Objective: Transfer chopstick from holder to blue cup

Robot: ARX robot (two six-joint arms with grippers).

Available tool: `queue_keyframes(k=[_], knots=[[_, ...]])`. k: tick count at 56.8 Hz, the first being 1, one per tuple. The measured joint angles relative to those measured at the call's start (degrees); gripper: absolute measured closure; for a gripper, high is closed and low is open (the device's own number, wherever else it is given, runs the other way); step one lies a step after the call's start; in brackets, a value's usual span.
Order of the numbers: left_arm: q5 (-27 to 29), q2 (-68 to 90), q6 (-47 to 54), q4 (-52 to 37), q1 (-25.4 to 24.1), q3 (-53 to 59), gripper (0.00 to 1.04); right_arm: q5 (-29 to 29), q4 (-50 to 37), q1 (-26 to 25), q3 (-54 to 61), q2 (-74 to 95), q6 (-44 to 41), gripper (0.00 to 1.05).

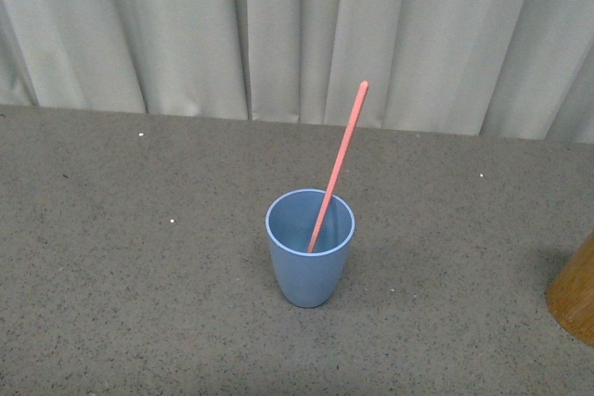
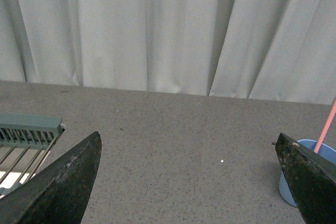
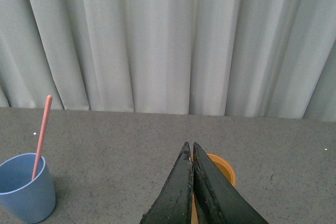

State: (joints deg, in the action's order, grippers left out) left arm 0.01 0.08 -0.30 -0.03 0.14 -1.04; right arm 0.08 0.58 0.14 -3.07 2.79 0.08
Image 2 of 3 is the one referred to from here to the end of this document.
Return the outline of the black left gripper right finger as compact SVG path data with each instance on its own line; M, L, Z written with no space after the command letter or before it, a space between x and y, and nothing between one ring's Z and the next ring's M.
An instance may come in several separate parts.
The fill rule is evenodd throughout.
M335 223L335 164L283 133L275 150L304 222Z

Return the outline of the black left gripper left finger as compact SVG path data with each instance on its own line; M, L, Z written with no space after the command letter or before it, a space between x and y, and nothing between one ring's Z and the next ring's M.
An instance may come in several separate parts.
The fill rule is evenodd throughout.
M96 180L101 137L93 132L1 199L1 223L81 223Z

